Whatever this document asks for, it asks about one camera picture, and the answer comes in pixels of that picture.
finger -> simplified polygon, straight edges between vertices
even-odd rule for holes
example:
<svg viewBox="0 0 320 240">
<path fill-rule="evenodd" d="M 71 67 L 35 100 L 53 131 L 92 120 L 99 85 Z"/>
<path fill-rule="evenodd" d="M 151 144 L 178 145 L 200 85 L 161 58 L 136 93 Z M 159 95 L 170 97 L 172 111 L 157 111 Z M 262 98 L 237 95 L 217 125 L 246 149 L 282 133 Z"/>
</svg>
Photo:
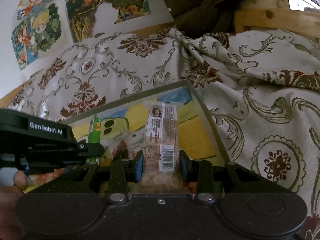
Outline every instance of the finger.
<svg viewBox="0 0 320 240">
<path fill-rule="evenodd" d="M 0 225 L 2 228 L 19 226 L 14 209 L 0 208 Z"/>
<path fill-rule="evenodd" d="M 26 190 L 28 187 L 27 176 L 25 176 L 23 171 L 17 171 L 13 176 L 13 183 L 22 191 Z"/>
<path fill-rule="evenodd" d="M 23 192 L 18 187 L 1 187 L 0 188 L 0 208 L 14 209 Z"/>
<path fill-rule="evenodd" d="M 0 239 L 2 240 L 20 240 L 23 235 L 19 227 L 0 227 Z"/>
</svg>

silver rivet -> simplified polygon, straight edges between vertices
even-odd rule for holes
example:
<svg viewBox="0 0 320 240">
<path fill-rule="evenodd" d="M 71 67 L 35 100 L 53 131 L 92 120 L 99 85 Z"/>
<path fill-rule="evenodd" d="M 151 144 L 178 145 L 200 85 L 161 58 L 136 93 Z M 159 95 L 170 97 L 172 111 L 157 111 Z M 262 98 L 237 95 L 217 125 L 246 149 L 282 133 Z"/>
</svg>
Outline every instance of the silver rivet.
<svg viewBox="0 0 320 240">
<path fill-rule="evenodd" d="M 200 193 L 197 197 L 201 201 L 210 201 L 213 199 L 213 196 L 210 193 Z"/>
<path fill-rule="evenodd" d="M 125 200 L 125 195 L 122 193 L 114 193 L 110 196 L 110 199 L 114 202 L 121 202 Z"/>
<path fill-rule="evenodd" d="M 158 199 L 158 204 L 160 204 L 160 205 L 165 204 L 165 200 L 164 199 Z"/>
</svg>

patterned bedspread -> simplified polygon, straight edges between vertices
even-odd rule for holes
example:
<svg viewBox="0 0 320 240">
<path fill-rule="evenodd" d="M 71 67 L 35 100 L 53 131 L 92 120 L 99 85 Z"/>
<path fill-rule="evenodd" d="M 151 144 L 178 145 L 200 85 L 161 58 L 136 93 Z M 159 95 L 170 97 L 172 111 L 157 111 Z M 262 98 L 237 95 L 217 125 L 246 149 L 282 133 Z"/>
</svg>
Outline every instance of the patterned bedspread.
<svg viewBox="0 0 320 240">
<path fill-rule="evenodd" d="M 188 79 L 230 158 L 297 192 L 308 206 L 301 235 L 320 238 L 319 44 L 282 30 L 99 35 L 36 73 L 10 107 L 60 121 Z"/>
</svg>

